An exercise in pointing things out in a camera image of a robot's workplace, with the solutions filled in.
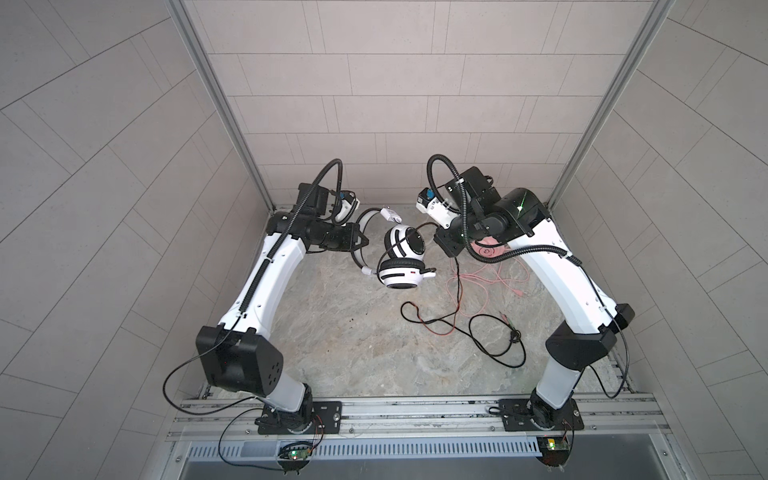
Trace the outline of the white black gaming headphones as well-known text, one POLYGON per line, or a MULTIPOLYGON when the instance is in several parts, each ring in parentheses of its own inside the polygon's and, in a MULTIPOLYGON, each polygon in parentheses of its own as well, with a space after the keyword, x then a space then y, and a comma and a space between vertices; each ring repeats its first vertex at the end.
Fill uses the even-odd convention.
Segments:
POLYGON ((387 288, 407 290, 418 287, 424 279, 434 278, 436 269, 429 268, 424 262, 425 241, 418 229, 402 222, 394 210, 368 208, 356 222, 358 231, 353 235, 353 262, 367 276, 375 276, 387 288), (365 229, 376 216, 391 222, 393 226, 385 233, 382 259, 375 268, 368 266, 363 256, 363 248, 369 244, 364 235, 365 229))

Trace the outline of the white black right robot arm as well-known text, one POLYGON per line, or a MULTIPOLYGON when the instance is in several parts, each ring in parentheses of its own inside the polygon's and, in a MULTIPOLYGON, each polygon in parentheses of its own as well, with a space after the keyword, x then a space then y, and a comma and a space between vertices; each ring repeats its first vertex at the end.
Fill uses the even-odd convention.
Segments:
POLYGON ((438 223, 434 240, 447 256, 467 252, 486 264, 522 258, 562 311, 563 322, 545 342, 544 373, 518 416, 540 430, 574 429, 575 387, 622 340, 634 310, 594 283, 532 191, 500 195, 478 168, 459 172, 443 154, 428 159, 426 176, 419 206, 438 223))

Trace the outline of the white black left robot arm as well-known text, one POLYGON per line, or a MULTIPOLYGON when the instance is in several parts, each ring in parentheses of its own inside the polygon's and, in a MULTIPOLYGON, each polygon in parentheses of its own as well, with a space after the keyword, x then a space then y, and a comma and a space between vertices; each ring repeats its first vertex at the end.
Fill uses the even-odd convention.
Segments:
POLYGON ((232 307, 195 339, 209 385, 253 395, 275 427, 294 433, 313 422, 313 398, 307 384, 284 372, 283 355, 269 341, 277 308, 311 247, 351 253, 363 242, 342 210, 348 193, 321 184, 330 171, 341 179, 342 161, 331 160, 311 183, 301 184, 295 206, 269 220, 261 253, 232 307))

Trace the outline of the pink headphones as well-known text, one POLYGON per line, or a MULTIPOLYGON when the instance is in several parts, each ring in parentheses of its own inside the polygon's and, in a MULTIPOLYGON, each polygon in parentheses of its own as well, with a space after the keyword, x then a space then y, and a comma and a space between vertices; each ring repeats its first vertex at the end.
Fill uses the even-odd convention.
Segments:
POLYGON ((506 243, 499 243, 493 237, 474 241, 471 243, 471 246, 479 254, 486 257, 498 256, 509 250, 509 246, 506 243))

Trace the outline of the left circuit board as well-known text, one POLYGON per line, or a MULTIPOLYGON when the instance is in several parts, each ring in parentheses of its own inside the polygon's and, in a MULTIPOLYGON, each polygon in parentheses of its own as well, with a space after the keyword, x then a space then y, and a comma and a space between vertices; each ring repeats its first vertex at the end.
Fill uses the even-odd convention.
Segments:
POLYGON ((279 463, 307 462, 313 455, 314 444, 308 441, 288 443, 279 448, 277 460, 279 463))

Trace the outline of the circuit board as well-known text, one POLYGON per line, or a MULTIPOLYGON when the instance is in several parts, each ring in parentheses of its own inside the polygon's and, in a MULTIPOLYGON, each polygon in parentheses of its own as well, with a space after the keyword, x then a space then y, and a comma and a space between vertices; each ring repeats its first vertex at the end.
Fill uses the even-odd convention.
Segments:
POLYGON ((538 460, 548 467, 561 467, 565 465, 571 454, 571 445, 564 437, 537 437, 537 444, 541 452, 538 460))
POLYGON ((279 448, 277 460, 279 463, 307 462, 313 455, 314 444, 308 441, 288 443, 279 448))

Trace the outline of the right circuit board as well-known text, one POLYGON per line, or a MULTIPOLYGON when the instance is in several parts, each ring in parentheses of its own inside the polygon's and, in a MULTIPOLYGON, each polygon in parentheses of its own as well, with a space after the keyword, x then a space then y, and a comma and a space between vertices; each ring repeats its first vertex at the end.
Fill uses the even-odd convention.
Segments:
POLYGON ((537 437, 537 444, 541 452, 538 460, 548 467, 561 467, 565 465, 571 454, 571 445, 564 437, 537 437))

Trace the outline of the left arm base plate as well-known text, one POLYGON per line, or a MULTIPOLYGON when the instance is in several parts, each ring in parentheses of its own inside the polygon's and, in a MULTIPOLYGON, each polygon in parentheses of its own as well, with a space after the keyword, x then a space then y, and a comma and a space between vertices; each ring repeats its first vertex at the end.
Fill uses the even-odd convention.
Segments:
POLYGON ((311 409, 303 405, 298 412, 283 412, 265 406, 255 421, 260 435, 311 434, 317 431, 338 434, 343 404, 340 401, 314 401, 311 409))

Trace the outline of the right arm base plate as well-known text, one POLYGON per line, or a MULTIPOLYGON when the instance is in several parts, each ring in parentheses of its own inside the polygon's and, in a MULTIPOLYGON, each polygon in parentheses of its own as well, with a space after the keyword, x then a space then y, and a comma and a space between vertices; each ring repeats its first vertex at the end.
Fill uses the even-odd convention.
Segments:
POLYGON ((584 421, 573 398, 559 409, 539 398, 501 399, 497 408, 506 432, 584 429, 584 421))

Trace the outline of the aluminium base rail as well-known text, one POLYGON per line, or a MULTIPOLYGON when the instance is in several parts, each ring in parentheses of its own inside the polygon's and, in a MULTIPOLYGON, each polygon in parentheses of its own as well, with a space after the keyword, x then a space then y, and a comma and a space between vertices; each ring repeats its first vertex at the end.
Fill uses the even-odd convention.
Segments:
POLYGON ((479 436, 549 436, 576 433, 656 434, 669 433, 671 427, 656 398, 651 394, 633 394, 609 400, 598 394, 575 394, 584 421, 584 429, 506 432, 497 403, 501 399, 526 399, 525 395, 448 396, 448 397, 348 397, 343 404, 338 434, 260 435, 255 421, 263 405, 245 401, 219 413, 224 400, 193 400, 183 405, 200 410, 202 416, 179 413, 160 437, 166 441, 226 440, 346 440, 364 438, 427 438, 479 436))

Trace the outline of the aluminium left corner post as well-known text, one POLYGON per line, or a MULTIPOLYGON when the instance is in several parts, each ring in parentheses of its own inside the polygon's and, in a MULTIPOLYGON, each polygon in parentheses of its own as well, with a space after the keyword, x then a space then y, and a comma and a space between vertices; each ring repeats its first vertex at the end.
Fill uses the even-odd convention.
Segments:
POLYGON ((276 210, 275 203, 268 192, 262 175, 258 171, 252 152, 239 128, 234 111, 224 94, 210 58, 202 44, 201 36, 193 25, 185 2, 181 0, 168 0, 166 4, 170 17, 180 33, 182 42, 197 68, 201 82, 219 114, 230 140, 233 142, 235 150, 255 182, 257 191, 264 200, 268 211, 270 213, 274 212, 276 210))

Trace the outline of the aluminium corner post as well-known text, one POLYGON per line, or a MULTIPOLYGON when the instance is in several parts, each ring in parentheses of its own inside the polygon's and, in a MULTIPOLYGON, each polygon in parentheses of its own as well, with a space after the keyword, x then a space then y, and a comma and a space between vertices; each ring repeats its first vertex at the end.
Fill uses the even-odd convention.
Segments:
POLYGON ((193 25, 185 2, 181 0, 168 0, 166 4, 170 17, 180 33, 182 42, 197 68, 201 82, 219 114, 230 140, 233 142, 235 150, 255 182, 257 191, 264 200, 268 211, 270 213, 274 212, 276 210, 275 203, 268 192, 262 175, 258 171, 252 152, 239 128, 234 111, 224 94, 210 58, 202 44, 201 36, 193 25))
POLYGON ((675 0, 656 0, 652 3, 605 95, 552 191, 548 201, 548 207, 551 210, 554 210, 562 200, 580 165, 592 148, 594 141, 613 112, 675 3, 675 0))

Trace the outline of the aluminium right corner post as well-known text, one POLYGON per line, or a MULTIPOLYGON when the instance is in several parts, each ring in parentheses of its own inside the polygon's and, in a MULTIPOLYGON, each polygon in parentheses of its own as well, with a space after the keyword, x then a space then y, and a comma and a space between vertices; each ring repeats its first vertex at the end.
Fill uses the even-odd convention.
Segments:
POLYGON ((552 191, 548 201, 548 207, 551 210, 554 210, 562 200, 580 165, 592 148, 594 141, 613 112, 675 3, 675 0, 656 0, 652 3, 605 95, 552 191))

